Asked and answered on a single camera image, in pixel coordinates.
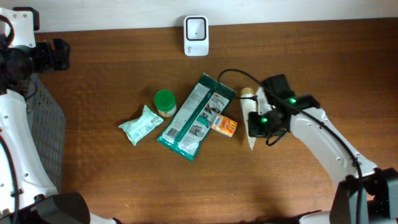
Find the green white gloves package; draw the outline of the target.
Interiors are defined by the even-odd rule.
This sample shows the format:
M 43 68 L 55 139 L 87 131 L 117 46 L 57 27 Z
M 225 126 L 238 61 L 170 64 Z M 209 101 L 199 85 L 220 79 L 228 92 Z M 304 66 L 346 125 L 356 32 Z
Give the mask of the green white gloves package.
M 203 74 L 157 142 L 193 161 L 211 125 L 236 91 Z

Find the mint green snack packet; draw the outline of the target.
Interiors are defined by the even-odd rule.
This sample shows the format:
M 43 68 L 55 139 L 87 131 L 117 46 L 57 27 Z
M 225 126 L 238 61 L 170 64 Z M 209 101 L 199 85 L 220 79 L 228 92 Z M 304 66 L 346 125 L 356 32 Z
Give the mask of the mint green snack packet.
M 121 128 L 126 133 L 128 140 L 136 146 L 142 138 L 162 124 L 163 121 L 159 115 L 145 105 L 139 118 L 120 124 L 118 128 Z

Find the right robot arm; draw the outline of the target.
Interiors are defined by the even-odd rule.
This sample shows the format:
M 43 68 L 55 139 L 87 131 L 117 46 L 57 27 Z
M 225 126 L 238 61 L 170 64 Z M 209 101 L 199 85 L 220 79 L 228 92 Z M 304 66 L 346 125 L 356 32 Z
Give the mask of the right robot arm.
M 397 223 L 397 171 L 380 169 L 332 125 L 312 95 L 297 96 L 285 75 L 245 88 L 240 103 L 249 145 L 274 145 L 293 134 L 317 158 L 336 187 L 329 211 L 299 215 L 295 223 Z

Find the white lotion tube gold cap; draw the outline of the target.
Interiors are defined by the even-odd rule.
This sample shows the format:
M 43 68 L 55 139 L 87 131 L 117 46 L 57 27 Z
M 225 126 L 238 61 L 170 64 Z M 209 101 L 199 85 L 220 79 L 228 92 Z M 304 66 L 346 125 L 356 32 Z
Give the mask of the white lotion tube gold cap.
M 256 112 L 257 111 L 257 102 L 256 100 L 253 99 L 253 97 L 256 96 L 256 93 L 252 88 L 246 87 L 243 88 L 240 91 L 240 104 L 241 104 L 241 109 L 243 112 L 243 121 L 244 121 L 244 126 L 246 130 L 246 136 L 248 139 L 248 144 L 251 150 L 253 150 L 254 144 L 256 142 L 255 137 L 250 137 L 249 136 L 249 127 L 248 127 L 248 119 L 249 119 L 249 113 L 250 112 Z

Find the orange tissue packet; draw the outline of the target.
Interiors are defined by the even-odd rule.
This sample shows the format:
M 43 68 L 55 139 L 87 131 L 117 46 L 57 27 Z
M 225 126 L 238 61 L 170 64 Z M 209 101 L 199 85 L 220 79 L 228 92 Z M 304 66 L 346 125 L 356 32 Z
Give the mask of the orange tissue packet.
M 225 136 L 232 137 L 236 131 L 238 123 L 226 116 L 218 114 L 215 118 L 211 128 L 218 133 L 224 134 Z

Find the green lid jar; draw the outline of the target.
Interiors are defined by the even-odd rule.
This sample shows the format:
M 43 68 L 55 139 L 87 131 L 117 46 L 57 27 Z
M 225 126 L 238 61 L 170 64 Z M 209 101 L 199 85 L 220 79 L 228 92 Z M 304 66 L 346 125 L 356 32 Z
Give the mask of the green lid jar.
M 175 95 L 170 90 L 160 90 L 154 97 L 155 107 L 163 117 L 171 117 L 177 112 Z

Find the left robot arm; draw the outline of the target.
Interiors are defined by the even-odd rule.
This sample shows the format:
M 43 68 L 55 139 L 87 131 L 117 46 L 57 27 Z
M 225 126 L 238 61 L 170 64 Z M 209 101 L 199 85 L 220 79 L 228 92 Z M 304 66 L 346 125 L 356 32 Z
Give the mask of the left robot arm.
M 60 194 L 47 175 L 28 121 L 32 74 L 67 70 L 70 44 L 36 42 L 40 14 L 1 8 L 1 223 L 119 223 L 92 214 L 79 193 Z

